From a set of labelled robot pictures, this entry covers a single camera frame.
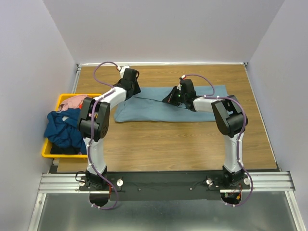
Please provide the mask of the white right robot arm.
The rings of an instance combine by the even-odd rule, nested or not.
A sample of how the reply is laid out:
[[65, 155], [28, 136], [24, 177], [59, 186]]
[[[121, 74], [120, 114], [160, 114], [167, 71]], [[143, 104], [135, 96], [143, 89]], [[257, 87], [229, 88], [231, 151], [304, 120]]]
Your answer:
[[198, 96], [193, 82], [186, 77], [162, 100], [162, 102], [179, 106], [193, 112], [212, 112], [220, 133], [225, 139], [225, 161], [222, 167], [222, 185], [228, 189], [236, 186], [245, 177], [242, 162], [242, 139], [247, 116], [234, 95]]

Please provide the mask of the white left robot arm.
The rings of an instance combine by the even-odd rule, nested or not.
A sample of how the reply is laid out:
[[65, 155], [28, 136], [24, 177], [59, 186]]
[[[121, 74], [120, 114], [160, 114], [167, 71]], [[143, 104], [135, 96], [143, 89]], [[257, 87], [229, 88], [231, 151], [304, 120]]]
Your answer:
[[106, 163], [103, 155], [103, 139], [109, 129], [110, 112], [118, 104], [141, 92], [139, 71], [124, 66], [119, 69], [120, 80], [110, 90], [95, 98], [85, 98], [81, 107], [77, 128], [87, 149], [88, 166], [85, 184], [102, 190], [106, 179]]

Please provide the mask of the light blue t shirt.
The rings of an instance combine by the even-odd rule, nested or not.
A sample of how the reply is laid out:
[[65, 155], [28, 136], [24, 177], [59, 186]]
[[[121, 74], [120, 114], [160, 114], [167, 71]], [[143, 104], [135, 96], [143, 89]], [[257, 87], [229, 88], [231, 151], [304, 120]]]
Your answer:
[[170, 105], [162, 100], [172, 87], [143, 87], [141, 92], [117, 105], [114, 120], [122, 122], [214, 122], [212, 112], [192, 112], [184, 104]]

